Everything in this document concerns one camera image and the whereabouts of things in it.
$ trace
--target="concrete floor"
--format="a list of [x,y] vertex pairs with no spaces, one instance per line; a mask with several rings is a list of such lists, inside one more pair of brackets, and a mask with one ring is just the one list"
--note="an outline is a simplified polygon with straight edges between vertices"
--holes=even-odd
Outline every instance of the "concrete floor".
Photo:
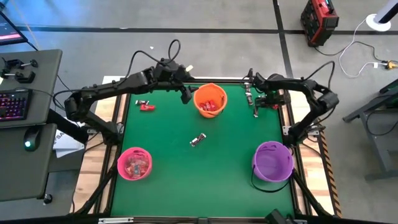
[[[272,0],[15,0],[28,24],[41,27],[128,27],[128,28],[197,28],[197,29],[277,29]],[[334,0],[340,16],[337,30],[354,30],[370,13],[387,0]],[[285,30],[300,30],[299,15],[306,0],[279,0]],[[12,4],[4,11],[18,26],[23,22]],[[360,30],[369,30],[366,24]],[[398,30],[398,17],[392,29]],[[24,32],[33,42],[31,35]],[[70,88],[81,88],[102,81],[105,75],[125,75],[132,53],[145,50],[154,57],[165,57],[169,42],[178,38],[182,50],[177,62],[192,64],[194,76],[242,77],[250,67],[267,77],[285,75],[285,62],[279,35],[207,34],[207,33],[104,33],[104,32],[34,32],[41,49],[62,49],[59,75]],[[338,56],[326,57],[305,43],[303,35],[286,34],[292,74],[306,77],[321,64]],[[395,35],[358,35],[356,40],[371,44],[378,57],[398,60]],[[346,46],[352,35],[333,35],[324,47],[334,53]],[[1,52],[30,50],[26,44],[1,47]],[[354,45],[347,50],[343,63],[354,75],[365,62],[372,62],[371,49]],[[136,58],[132,71],[154,65],[143,56]],[[314,79],[327,84],[329,68]],[[344,123],[343,116],[374,97],[377,91],[398,78],[398,71],[367,67],[357,79],[344,76],[336,67],[331,88],[339,94],[340,104],[324,122],[335,172],[341,208],[345,218],[396,222],[398,179],[366,182],[364,175],[377,172],[378,164],[370,149],[362,124]],[[63,90],[60,83],[56,91]],[[68,212],[63,210],[56,214]]]

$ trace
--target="pink bucket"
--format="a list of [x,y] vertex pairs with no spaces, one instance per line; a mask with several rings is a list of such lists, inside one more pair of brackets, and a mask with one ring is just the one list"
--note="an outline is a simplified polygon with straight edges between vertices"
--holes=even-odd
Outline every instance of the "pink bucket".
[[[149,158],[149,167],[145,174],[141,175],[138,178],[131,178],[130,175],[124,169],[124,166],[125,166],[128,158],[132,154],[136,154],[136,153],[145,154]],[[151,170],[152,170],[152,156],[150,156],[149,152],[147,152],[145,149],[142,149],[140,147],[129,148],[128,150],[124,151],[118,159],[118,172],[119,172],[120,176],[122,176],[126,180],[141,180],[141,179],[147,177],[150,174]]]

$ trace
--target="white paper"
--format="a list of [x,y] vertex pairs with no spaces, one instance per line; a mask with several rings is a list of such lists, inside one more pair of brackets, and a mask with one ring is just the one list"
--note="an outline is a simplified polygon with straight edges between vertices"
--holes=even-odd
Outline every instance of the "white paper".
[[53,145],[53,150],[55,150],[57,158],[65,156],[69,153],[82,150],[84,148],[85,148],[84,144],[74,140],[69,135],[57,130]]

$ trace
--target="computer mouse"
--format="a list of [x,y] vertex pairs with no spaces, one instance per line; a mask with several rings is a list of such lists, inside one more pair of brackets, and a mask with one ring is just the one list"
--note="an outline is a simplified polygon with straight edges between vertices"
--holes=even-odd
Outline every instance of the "computer mouse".
[[40,144],[41,126],[32,126],[28,128],[24,136],[24,147],[26,151],[35,151]]

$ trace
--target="orange bucket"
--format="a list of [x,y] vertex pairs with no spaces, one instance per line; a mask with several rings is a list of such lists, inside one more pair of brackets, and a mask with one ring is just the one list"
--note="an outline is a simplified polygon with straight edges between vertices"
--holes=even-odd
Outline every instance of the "orange bucket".
[[[201,103],[213,100],[214,104],[217,106],[216,111],[205,111],[200,108]],[[228,101],[225,91],[214,83],[208,83],[199,87],[193,95],[193,104],[198,109],[199,113],[205,118],[214,118],[219,115],[225,108]]]

